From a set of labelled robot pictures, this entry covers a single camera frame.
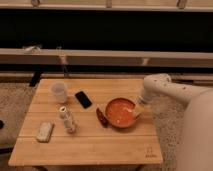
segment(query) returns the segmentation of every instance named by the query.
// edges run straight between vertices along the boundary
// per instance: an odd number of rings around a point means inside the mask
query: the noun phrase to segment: small bottle
[[[76,124],[74,122],[73,116],[65,106],[60,107],[59,109],[60,118],[62,119],[64,126],[67,129],[68,133],[74,133],[76,130]]]

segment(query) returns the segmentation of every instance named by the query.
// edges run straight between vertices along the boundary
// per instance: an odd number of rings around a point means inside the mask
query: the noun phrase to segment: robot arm
[[[147,76],[143,84],[143,102],[149,102],[153,93],[162,93],[187,105],[176,171],[212,171],[213,89],[172,83],[167,74]]]
[[[145,103],[148,103],[152,99],[153,93],[162,93],[184,104],[188,104],[194,97],[210,90],[208,87],[172,83],[171,77],[168,74],[146,76],[143,86],[144,90],[141,92],[140,99]]]

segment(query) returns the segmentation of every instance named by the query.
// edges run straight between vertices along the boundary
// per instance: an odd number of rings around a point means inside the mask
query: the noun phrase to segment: black smartphone
[[[78,99],[78,101],[81,103],[84,109],[92,105],[92,102],[83,91],[76,93],[75,97]]]

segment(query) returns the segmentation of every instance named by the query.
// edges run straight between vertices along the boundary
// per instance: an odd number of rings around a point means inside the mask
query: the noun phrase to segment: beige carpet
[[[24,116],[32,100],[35,88],[28,87],[27,83],[0,83],[0,119],[5,122],[4,129],[0,130],[0,148],[14,145]],[[183,106],[176,101],[156,96],[152,103],[157,133],[161,144],[164,162],[162,165],[147,165],[143,171],[173,171],[175,156],[179,144]],[[9,167],[9,155],[0,156],[1,171],[32,171],[32,167]],[[75,171],[130,171],[137,166],[73,166],[47,167],[48,170],[75,170]]]

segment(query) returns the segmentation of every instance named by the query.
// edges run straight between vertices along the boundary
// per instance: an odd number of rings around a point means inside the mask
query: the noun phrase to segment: cup
[[[67,87],[62,82],[54,83],[50,88],[58,103],[66,103],[68,99]]]

